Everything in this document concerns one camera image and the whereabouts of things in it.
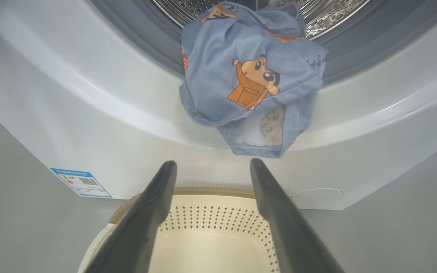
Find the laundry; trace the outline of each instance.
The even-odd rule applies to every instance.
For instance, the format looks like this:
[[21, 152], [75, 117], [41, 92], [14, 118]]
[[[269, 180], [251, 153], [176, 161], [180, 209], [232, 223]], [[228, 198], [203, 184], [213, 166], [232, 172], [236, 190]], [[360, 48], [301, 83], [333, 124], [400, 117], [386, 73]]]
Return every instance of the laundry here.
[[234, 154], [278, 158], [311, 124], [326, 49], [305, 38], [297, 3], [222, 2], [182, 30], [180, 98]]

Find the stainless steel drum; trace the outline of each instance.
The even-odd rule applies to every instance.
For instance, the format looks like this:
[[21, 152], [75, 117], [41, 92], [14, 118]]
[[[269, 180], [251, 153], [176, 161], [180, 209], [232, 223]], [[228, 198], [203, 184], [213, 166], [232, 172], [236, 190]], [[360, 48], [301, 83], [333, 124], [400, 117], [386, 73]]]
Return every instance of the stainless steel drum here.
[[[273, 2], [299, 2], [307, 24], [307, 38], [314, 39], [332, 30], [358, 12], [371, 0], [234, 0], [253, 10]], [[152, 0], [177, 26], [182, 28], [220, 0]]]

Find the white washing machine panel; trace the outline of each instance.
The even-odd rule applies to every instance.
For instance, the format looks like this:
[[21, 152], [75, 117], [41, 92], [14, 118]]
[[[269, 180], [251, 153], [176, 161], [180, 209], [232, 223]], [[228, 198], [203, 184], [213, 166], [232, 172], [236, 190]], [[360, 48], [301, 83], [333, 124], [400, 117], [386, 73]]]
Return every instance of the white washing machine panel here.
[[[0, 2], [0, 122], [46, 167], [90, 172], [113, 198], [166, 160], [179, 187], [252, 188], [250, 158], [188, 118], [181, 83], [89, 2]], [[437, 25], [323, 88], [311, 128], [265, 163], [299, 207], [344, 209], [436, 151]]]

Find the cartoon eye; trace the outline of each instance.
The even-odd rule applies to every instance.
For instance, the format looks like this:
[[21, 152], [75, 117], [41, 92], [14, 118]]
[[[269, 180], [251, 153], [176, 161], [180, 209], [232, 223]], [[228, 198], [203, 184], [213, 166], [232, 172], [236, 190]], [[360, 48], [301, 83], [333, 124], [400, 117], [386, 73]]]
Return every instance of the cartoon eye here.
[[264, 80], [266, 80], [266, 81], [269, 81], [269, 82], [274, 81], [274, 74], [266, 72], [266, 73], [264, 73], [263, 77], [264, 77]]

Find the gray floor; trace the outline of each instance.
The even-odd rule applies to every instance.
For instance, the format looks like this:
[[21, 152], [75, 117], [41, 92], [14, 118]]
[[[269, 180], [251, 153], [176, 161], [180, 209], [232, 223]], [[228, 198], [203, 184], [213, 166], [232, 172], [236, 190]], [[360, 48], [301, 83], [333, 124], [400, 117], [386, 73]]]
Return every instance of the gray floor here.
[[[122, 201], [78, 197], [0, 124], [0, 273], [75, 272]], [[344, 211], [303, 211], [347, 273], [437, 272], [437, 153]]]

